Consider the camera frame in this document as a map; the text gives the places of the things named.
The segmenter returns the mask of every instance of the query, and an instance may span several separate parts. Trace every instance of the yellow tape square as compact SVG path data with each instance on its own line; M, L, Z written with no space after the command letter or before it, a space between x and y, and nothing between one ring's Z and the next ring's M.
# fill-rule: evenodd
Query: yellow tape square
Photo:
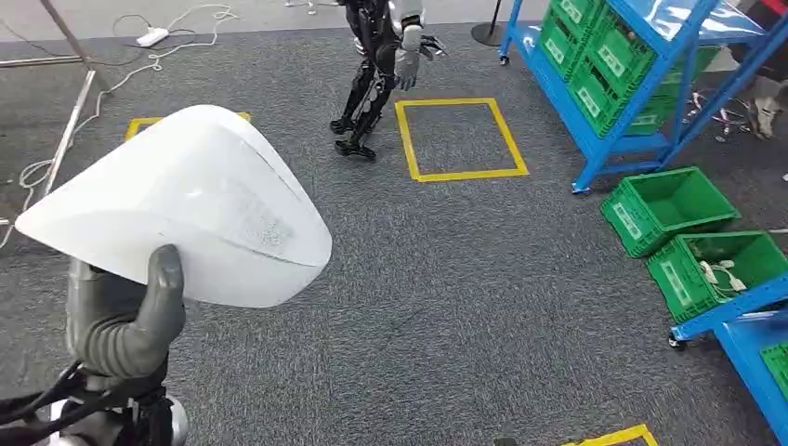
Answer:
M249 122L249 121L252 120L252 115L249 114L247 111L241 111L241 112L238 113L238 115L241 116L243 119L245 119L246 122ZM128 130L126 130L126 132L125 132L124 141L128 141L134 135L139 133L139 128L142 127L143 125L154 125L154 124L158 123L159 121L161 121L163 119L164 119L163 116L154 117L154 118L134 118L134 119L132 119L131 122L128 123Z
M492 117L498 124L501 136L504 137L509 153L515 162L514 169L493 169L478 170L468 172L449 172L441 174L422 174L419 172L418 162L414 151L414 143L411 139L411 129L408 126L408 118L405 115L405 107L435 107L444 105L487 105L490 107ZM400 100L395 106L397 110L397 122L400 124L400 134L402 136L402 146L405 149L405 158L408 161L408 170L411 178L419 182L429 181L453 181L457 179L476 179L476 178L495 178L495 177L519 177L528 175L528 167L522 160L517 144L512 138L508 125L504 120L501 109L495 98L454 98L454 99L419 99L419 100Z
M636 439L643 439L649 446L659 446L646 425L633 426L612 434L603 435L597 439L586 439L580 443L566 443L563 446L613 446Z

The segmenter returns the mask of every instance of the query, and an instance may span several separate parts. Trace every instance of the gray floor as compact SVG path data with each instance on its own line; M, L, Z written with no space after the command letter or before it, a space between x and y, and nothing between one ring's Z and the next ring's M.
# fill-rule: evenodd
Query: gray floor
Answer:
M229 33L184 50L77 138L64 179L116 147L134 117L198 103L251 112L334 234L327 270L284 305L188 304L168 383L190 411L191 444L557 445L639 423L660 444L775 444L716 341L667 347L661 294L599 214L604 193L569 194L583 162L565 127L521 62L499 67L469 28L436 27L452 56L397 98L496 98L527 177L411 180L393 107L371 141L378 163L337 156L326 123L358 63L347 30ZM87 46L125 57L113 40ZM80 82L76 67L0 72L0 178L50 156ZM455 111L457 126L442 121L450 110L421 112L426 170L507 162L488 111ZM471 122L477 140L462 138ZM788 152L739 141L706 135L676 164L712 177L744 215L737 228L784 227ZM44 387L67 363L65 267L21 237L0 252L0 397Z
M112 37L112 23L124 14L140 14L156 26L165 27L174 18L190 7L219 3L232 7L232 12L241 17L221 25L220 31L272 31L317 28L341 28L346 26L345 10L342 7L318 7L318 13L310 16L305 7L285 7L285 0L231 0L207 2L195 0L137 0L136 2L106 2L102 0L52 0L74 34L80 38ZM292 0L295 5L306 3ZM332 0L315 3L330 4ZM524 7L522 20L540 19L547 9L547 0L530 0ZM489 21L495 9L494 0L425 0L428 23L461 23ZM501 20L508 19L512 0L501 3ZM196 11L182 23L198 33L210 33L212 11L218 8ZM3 0L0 18L17 33L33 40L59 40L62 35L44 8L37 0ZM139 36L144 32L144 23L139 19L127 19L118 24L119 35ZM0 42L16 41L18 37L0 26Z

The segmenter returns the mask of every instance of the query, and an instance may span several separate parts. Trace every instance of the blue shelving rack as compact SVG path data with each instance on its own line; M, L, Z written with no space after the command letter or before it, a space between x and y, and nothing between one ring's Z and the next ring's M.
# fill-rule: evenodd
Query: blue shelving rack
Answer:
M508 62L509 48L514 45L534 74L564 124L569 128L585 167L572 184L575 193L589 190L601 174L626 171L655 171L668 165L695 138L714 113L732 94L742 88L761 64L788 37L788 15L766 33L739 10L720 0L607 0L608 4L657 53L641 86L622 111L610 132L600 138L586 121L571 94L545 54L536 46L540 27L518 23L523 0L515 0L506 34L501 44L502 64ZM706 106L687 125L682 124L684 103L676 105L670 135L625 136L624 132L649 101L655 89L682 54L686 65L681 83L681 97L690 92L695 52L700 45L746 43L748 52L739 69L710 97ZM637 163L609 164L615 155L649 152L653 158Z
M748 290L682 324L671 327L671 347L683 349L688 340L703 333L714 334L771 430L788 445L788 400L780 392L761 358L763 348L788 342L788 309L753 313L788 299L788 273Z
M788 310L745 314L718 325L715 336L777 440L788 445L788 400L760 355L761 349L788 341Z

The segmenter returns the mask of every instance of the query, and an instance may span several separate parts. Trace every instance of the gray robotic hand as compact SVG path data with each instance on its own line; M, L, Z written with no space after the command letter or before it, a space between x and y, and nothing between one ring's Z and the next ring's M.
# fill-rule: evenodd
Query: gray robotic hand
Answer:
M416 85L420 57L424 56L427 60L432 61L434 59L432 50L435 50L435 54L439 56L446 54L444 44L432 35L421 36L421 44L417 49L401 48L397 50L394 71L399 88L407 91Z
M73 258L66 312L69 351L87 369L120 380L152 374L186 320L177 248L151 254L147 286Z

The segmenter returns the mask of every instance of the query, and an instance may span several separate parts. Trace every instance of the humanoid robot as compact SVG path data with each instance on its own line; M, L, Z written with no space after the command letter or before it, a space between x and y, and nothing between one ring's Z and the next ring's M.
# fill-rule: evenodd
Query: humanoid robot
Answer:
M339 4L346 8L348 24L363 54L342 116L330 127L337 135L351 132L349 138L335 143L340 155L374 160L374 151L364 147L362 140L380 119L391 90L414 87L420 56L432 60L430 50L442 54L444 47L437 38L423 35L421 0L342 0Z

